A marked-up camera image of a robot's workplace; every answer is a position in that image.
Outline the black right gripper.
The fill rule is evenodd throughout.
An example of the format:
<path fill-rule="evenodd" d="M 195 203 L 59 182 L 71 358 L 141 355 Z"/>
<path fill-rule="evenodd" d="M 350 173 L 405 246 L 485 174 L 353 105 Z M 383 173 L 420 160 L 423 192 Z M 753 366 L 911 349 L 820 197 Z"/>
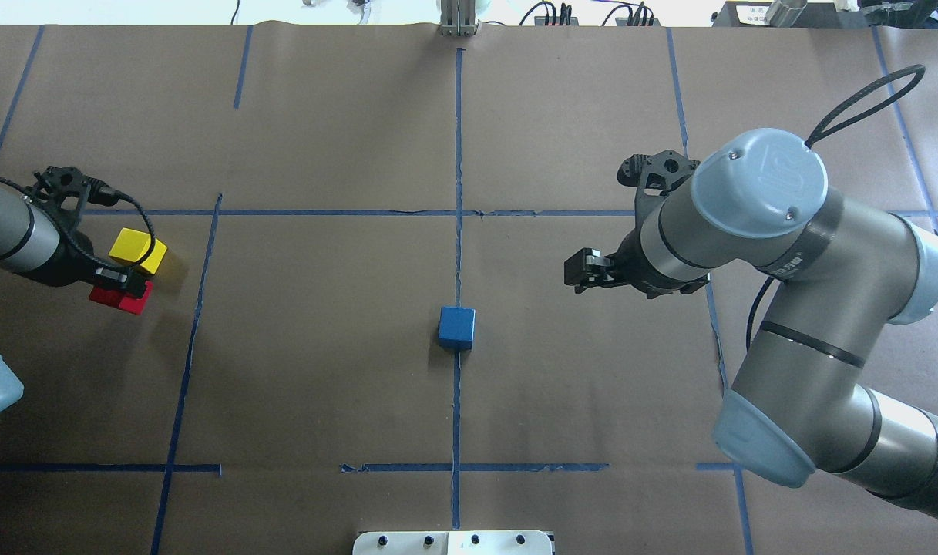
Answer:
<path fill-rule="evenodd" d="M 708 269 L 677 255 L 662 226 L 662 210 L 670 193 L 693 176 L 700 161 L 677 152 L 635 154 L 617 170 L 620 185 L 637 190 L 635 225 L 619 249 L 602 255 L 581 248 L 563 262 L 563 283 L 582 294 L 591 288 L 630 285 L 650 299 L 673 294 L 694 294 L 709 282 Z"/>

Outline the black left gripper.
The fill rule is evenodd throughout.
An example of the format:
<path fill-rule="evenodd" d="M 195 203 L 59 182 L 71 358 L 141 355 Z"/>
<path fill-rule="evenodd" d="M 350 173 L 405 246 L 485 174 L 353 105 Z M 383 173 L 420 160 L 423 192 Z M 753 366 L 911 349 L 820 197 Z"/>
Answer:
<path fill-rule="evenodd" d="M 29 277 L 49 287 L 67 287 L 77 281 L 128 298 L 143 298 L 147 277 L 134 268 L 108 268 L 95 256 L 91 239 L 78 232 L 87 204 L 98 203 L 103 181 L 76 167 L 49 166 L 35 172 L 29 199 L 52 222 L 59 243 L 50 258 Z"/>

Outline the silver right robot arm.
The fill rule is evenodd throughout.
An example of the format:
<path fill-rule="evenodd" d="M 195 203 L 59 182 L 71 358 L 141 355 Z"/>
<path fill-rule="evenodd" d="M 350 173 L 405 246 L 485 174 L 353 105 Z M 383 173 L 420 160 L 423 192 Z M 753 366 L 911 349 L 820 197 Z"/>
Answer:
<path fill-rule="evenodd" d="M 781 129 L 754 129 L 698 161 L 630 156 L 634 229 L 616 252 L 563 265 L 576 292 L 630 285 L 693 294 L 734 261 L 778 281 L 712 439 L 782 487 L 821 470 L 938 519 L 938 415 L 859 384 L 886 325 L 938 304 L 938 236 L 829 186 L 819 155 Z"/>

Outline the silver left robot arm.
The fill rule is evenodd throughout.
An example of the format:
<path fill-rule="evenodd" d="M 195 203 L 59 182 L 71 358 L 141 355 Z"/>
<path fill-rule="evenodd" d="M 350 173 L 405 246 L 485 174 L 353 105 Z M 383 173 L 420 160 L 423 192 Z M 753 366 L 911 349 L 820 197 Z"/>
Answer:
<path fill-rule="evenodd" d="M 59 312 L 49 306 L 45 288 L 87 284 L 92 302 L 142 313 L 168 250 L 142 205 L 76 167 L 47 167 L 34 177 L 28 187 L 0 177 L 0 347 L 14 347 L 17 341 L 4 338 L 5 331 L 17 331 L 35 314 L 56 324 Z M 80 224 L 88 205 L 119 203 L 138 212 L 145 230 L 124 228 L 101 257 Z M 0 352 L 0 412 L 24 391 Z"/>

